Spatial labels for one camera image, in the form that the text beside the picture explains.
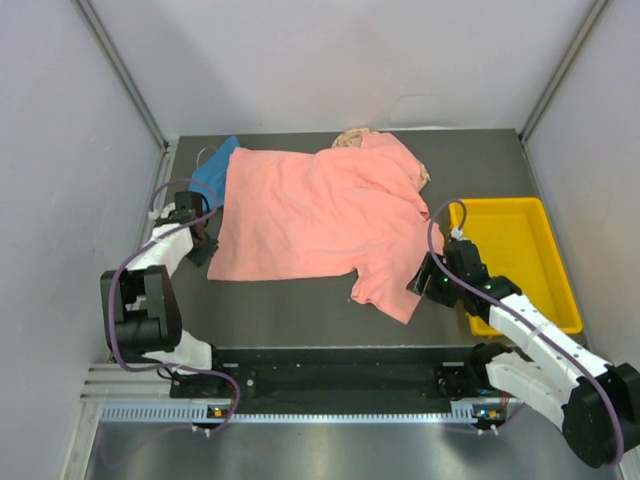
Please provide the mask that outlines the pink t shirt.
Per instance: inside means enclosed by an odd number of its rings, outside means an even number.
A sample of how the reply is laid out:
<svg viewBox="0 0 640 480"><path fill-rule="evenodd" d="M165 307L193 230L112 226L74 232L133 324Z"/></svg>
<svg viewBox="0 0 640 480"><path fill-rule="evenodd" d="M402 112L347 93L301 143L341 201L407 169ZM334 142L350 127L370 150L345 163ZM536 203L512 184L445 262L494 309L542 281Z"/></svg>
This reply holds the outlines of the pink t shirt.
<svg viewBox="0 0 640 480"><path fill-rule="evenodd" d="M357 279L351 298L407 324L420 298L407 286L429 250L430 180L390 133L314 154L237 148L227 169L211 281Z"/></svg>

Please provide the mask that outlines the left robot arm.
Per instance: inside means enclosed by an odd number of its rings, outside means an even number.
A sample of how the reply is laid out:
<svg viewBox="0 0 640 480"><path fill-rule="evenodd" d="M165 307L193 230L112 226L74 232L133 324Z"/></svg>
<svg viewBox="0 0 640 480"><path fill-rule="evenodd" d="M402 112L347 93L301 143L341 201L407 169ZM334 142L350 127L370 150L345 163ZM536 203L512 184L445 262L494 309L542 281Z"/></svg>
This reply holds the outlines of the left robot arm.
<svg viewBox="0 0 640 480"><path fill-rule="evenodd" d="M216 212L214 191L185 190L162 211L149 240L115 270L100 278L105 338L116 360L135 356L163 368L192 374L192 384L205 396L226 387L225 370L214 364L214 347L183 328L172 276L183 260L202 267L218 248L206 231Z"/></svg>

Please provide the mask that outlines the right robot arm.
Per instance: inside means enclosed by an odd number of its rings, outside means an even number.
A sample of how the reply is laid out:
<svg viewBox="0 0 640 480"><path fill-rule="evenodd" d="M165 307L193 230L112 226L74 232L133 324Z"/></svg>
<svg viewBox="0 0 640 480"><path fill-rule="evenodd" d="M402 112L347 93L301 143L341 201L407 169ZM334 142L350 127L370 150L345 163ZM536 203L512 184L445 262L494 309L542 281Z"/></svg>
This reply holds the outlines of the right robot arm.
<svg viewBox="0 0 640 480"><path fill-rule="evenodd" d="M587 350L505 276L490 275L468 239L429 252L408 290L464 310L512 341L476 346L466 363L476 394L506 392L551 422L586 465L618 464L639 445L639 372Z"/></svg>

